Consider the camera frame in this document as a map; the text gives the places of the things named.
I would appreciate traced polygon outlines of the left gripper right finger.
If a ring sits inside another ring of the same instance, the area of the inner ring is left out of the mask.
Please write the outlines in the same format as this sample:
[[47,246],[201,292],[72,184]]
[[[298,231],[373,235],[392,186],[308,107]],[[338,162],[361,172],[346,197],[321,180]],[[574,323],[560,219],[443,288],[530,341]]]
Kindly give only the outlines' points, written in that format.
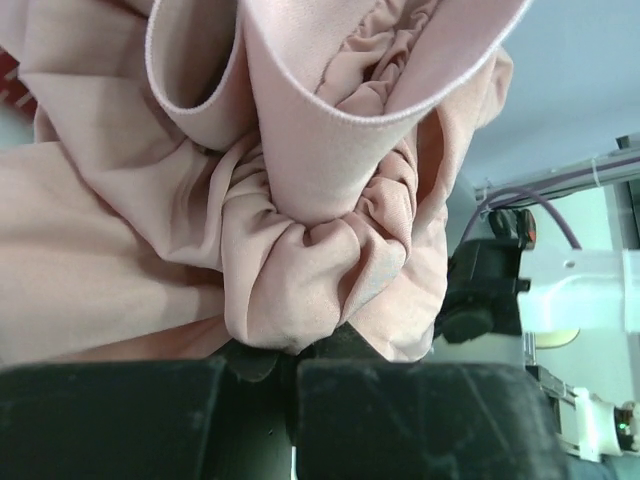
[[301,479],[565,479],[550,403],[522,343],[398,363],[350,328],[296,372]]

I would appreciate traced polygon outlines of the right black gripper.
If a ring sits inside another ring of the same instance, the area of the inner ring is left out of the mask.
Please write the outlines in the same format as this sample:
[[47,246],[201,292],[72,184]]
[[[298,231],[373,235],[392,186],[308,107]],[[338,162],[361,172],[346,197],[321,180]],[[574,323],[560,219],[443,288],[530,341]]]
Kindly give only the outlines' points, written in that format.
[[449,344],[486,334],[521,336],[517,300],[530,289],[530,281],[519,277],[523,252],[517,239],[462,242],[449,258],[437,335]]

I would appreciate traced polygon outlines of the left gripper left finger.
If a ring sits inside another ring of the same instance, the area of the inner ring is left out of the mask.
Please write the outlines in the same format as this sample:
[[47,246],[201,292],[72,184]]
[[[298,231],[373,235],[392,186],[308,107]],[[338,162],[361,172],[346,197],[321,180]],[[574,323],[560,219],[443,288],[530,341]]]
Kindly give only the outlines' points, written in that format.
[[286,479],[276,353],[1,372],[5,479]]

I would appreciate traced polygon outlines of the pink pleated skirt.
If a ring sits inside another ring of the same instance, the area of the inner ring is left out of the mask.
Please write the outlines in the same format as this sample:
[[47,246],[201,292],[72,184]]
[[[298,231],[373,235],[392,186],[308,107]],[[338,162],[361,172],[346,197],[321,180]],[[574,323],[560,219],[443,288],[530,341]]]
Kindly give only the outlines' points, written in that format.
[[1,361],[430,349],[525,1],[5,1]]

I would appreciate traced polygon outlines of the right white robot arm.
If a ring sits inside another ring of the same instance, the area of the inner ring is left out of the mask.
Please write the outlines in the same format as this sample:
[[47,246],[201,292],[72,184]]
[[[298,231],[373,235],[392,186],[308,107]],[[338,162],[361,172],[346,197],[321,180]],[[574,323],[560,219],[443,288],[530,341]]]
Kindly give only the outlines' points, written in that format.
[[528,249],[516,239],[476,239],[450,257],[435,336],[449,344],[486,334],[521,338],[525,368],[548,398],[574,409],[577,438],[563,442],[566,451],[592,462],[636,456],[638,402],[607,402],[536,361],[543,336],[588,330],[638,333],[638,251]]

